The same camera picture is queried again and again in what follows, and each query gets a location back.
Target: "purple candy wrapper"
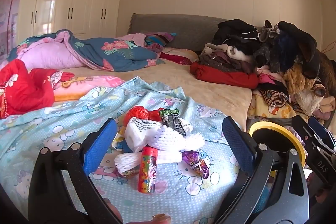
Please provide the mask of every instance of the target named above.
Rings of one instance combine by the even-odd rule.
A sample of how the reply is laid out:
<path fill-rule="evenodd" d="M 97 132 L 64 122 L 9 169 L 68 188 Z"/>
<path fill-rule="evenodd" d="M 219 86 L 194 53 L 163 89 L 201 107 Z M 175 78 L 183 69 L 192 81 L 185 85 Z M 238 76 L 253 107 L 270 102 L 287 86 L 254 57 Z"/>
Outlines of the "purple candy wrapper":
<path fill-rule="evenodd" d="M 209 167 L 206 165 L 204 159 L 199 158 L 199 152 L 192 150 L 184 151 L 182 152 L 182 159 L 202 178 L 207 179 L 209 177 Z"/>

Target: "plush toy ear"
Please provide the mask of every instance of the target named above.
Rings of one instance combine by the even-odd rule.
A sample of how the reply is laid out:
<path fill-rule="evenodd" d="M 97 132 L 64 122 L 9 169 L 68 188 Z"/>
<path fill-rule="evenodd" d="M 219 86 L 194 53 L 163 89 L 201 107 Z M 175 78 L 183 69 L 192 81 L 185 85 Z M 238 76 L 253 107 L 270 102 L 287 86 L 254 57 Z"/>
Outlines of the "plush toy ear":
<path fill-rule="evenodd" d="M 272 24 L 269 20 L 265 20 L 265 27 L 266 28 L 272 28 Z"/>

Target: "tape roll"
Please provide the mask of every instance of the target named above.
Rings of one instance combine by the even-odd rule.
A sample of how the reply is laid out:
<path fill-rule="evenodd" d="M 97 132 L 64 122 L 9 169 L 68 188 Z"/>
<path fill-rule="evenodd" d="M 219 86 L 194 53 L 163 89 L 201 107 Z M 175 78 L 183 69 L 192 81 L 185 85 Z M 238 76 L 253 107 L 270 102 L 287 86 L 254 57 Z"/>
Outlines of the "tape roll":
<path fill-rule="evenodd" d="M 275 151 L 287 152 L 294 148 L 300 157 L 302 167 L 305 166 L 306 155 L 302 144 L 286 128 L 273 122 L 256 122 L 248 132 L 257 143 L 264 143 Z"/>

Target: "blue floral blanket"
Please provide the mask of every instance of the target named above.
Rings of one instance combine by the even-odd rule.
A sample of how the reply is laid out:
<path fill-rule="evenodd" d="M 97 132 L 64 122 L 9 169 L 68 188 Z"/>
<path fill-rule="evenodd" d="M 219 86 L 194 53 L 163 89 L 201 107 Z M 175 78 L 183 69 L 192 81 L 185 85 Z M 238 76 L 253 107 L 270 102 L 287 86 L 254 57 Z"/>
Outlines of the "blue floral blanket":
<path fill-rule="evenodd" d="M 47 33 L 25 39 L 11 50 L 7 61 L 10 62 L 18 58 L 18 55 L 24 54 L 26 49 L 34 42 L 64 43 L 70 53 L 79 61 L 97 70 L 131 71 L 164 63 L 164 61 L 158 59 L 158 53 L 137 46 L 133 41 L 108 37 L 80 40 L 69 30 L 60 30 L 56 33 Z"/>
<path fill-rule="evenodd" d="M 117 207 L 124 223 L 148 221 L 160 213 L 170 215 L 173 224 L 211 223 L 239 169 L 221 129 L 226 116 L 186 97 L 181 87 L 150 85 L 139 77 L 116 88 L 94 88 L 78 101 L 0 121 L 0 183 L 19 210 L 27 216 L 30 179 L 42 147 L 67 149 L 97 131 L 109 117 L 116 120 L 121 132 L 124 114 L 135 105 L 148 110 L 178 108 L 180 116 L 194 126 L 193 133 L 200 132 L 206 139 L 199 152 L 210 168 L 209 178 L 199 177 L 184 162 L 160 164 L 155 193 L 142 194 L 137 191 L 138 176 L 122 179 L 111 175 L 114 158 L 122 153 L 111 146 L 98 170 L 90 174 L 97 190 Z M 74 205 L 84 212 L 66 172 L 64 176 Z"/>

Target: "striped pillow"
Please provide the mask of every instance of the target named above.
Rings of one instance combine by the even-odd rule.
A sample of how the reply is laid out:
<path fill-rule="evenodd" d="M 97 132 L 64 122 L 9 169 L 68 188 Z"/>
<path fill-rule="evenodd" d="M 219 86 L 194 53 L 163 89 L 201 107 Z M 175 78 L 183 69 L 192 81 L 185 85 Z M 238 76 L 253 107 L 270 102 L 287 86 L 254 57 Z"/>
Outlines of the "striped pillow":
<path fill-rule="evenodd" d="M 167 45 L 169 42 L 171 42 L 174 37 L 176 36 L 176 33 L 167 33 L 167 32 L 144 32 L 141 31 L 141 33 L 146 34 L 145 42 L 148 45 L 151 45 L 153 43 L 157 43 L 161 46 Z"/>

